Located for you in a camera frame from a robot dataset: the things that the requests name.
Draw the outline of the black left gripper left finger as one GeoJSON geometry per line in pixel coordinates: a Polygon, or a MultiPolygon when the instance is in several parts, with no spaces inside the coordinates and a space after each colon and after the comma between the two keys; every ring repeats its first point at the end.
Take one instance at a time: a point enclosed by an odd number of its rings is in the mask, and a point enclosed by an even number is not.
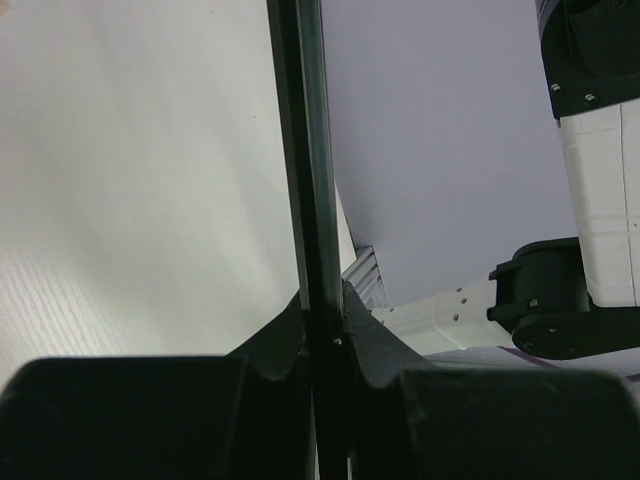
{"type": "Polygon", "coordinates": [[[50,357],[1,394],[5,479],[306,479],[301,303],[224,356],[50,357]]]}

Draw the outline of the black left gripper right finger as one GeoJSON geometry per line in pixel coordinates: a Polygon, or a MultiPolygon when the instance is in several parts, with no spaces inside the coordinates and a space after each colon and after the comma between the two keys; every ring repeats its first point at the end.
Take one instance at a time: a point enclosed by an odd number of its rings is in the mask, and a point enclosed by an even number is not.
{"type": "Polygon", "coordinates": [[[639,411],[597,371],[445,369],[343,287],[357,479],[635,479],[639,411]]]}

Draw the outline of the beige and black folding umbrella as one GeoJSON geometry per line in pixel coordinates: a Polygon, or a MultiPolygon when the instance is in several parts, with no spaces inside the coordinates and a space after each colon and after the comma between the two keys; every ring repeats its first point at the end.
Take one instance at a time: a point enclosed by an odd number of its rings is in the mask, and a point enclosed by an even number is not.
{"type": "Polygon", "coordinates": [[[321,4],[267,4],[299,291],[310,353],[319,474],[345,479],[343,293],[321,4]]]}

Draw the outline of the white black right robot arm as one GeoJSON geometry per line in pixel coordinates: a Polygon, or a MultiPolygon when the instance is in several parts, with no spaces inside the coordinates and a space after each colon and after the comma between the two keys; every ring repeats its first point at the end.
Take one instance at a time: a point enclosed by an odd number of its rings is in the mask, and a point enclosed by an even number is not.
{"type": "Polygon", "coordinates": [[[422,355],[514,348],[574,360],[639,344],[639,5],[540,1],[541,57],[577,235],[375,318],[422,355]]]}

